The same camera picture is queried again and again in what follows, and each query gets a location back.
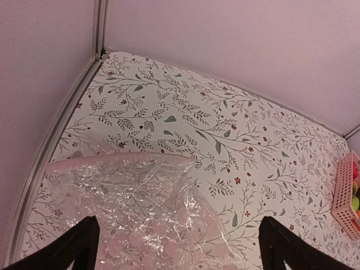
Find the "clear zip top bag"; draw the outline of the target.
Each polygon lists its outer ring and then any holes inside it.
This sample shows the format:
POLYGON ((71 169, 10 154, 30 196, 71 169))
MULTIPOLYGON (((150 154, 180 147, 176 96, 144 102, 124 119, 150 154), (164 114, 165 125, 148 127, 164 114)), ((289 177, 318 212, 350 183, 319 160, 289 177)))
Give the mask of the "clear zip top bag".
POLYGON ((94 145, 46 166, 60 226, 97 218, 97 269, 248 269, 195 187, 189 154, 94 145))

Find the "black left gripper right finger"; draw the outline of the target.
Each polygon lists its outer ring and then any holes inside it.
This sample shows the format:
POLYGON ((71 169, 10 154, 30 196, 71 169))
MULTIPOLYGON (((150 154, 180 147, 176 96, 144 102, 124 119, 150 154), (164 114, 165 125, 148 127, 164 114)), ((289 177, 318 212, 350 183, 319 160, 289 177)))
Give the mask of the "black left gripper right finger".
POLYGON ((351 269, 310 246, 273 217, 262 219, 258 239, 263 269, 351 269))

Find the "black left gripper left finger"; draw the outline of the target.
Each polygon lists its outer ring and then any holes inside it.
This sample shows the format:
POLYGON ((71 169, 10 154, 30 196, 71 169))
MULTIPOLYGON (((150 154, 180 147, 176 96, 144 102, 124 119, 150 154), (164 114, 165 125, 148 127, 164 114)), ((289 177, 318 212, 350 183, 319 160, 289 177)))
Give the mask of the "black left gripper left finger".
POLYGON ((6 269, 95 269, 100 227, 85 217, 58 239, 6 269))

